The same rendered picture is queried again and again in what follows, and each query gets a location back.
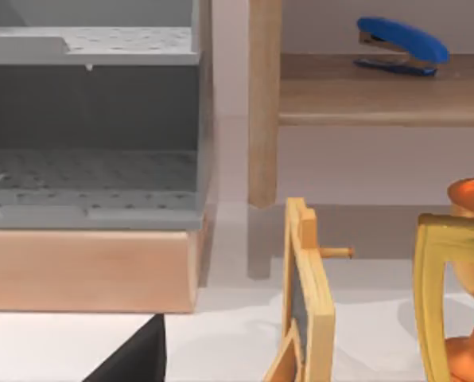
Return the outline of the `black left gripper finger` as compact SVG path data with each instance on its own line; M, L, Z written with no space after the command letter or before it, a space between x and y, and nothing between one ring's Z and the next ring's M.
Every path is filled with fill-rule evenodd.
M155 314L82 382L165 382L165 318Z

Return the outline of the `pale wooden drawer front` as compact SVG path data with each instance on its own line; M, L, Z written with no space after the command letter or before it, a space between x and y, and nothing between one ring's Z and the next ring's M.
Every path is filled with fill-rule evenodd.
M204 236L0 230L0 310L190 313Z

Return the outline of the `wooden framed blackboard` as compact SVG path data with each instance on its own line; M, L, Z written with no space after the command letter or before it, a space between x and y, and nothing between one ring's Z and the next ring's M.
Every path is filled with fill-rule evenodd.
M302 197L286 200L282 333L263 382L332 382L336 310L323 260L353 255L320 246L315 211Z

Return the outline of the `grey pierced drawer inside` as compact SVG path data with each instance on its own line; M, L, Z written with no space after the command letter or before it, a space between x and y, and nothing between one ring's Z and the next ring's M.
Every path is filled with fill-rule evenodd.
M212 89L212 0L0 0L0 230L197 230Z

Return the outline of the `orange and gold trophy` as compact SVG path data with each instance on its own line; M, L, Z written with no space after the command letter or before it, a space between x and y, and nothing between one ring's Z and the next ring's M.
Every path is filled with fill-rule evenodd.
M450 210L418 218L413 258L414 312L426 382L474 382L474 324L445 331L447 276L474 301L474 177L447 188Z

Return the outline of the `wooden open shelf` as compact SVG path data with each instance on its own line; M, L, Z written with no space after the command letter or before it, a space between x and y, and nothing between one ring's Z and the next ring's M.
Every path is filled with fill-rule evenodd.
M436 205L474 174L474 58L440 80L395 80L344 56L280 53L280 0L249 0L248 201Z

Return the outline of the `blue stapler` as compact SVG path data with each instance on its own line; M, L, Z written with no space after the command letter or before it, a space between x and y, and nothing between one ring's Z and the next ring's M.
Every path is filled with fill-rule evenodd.
M358 67L430 77L450 61L449 50L439 39L412 25L383 17L361 17L356 25L360 44L406 55L404 60L358 58L354 60Z

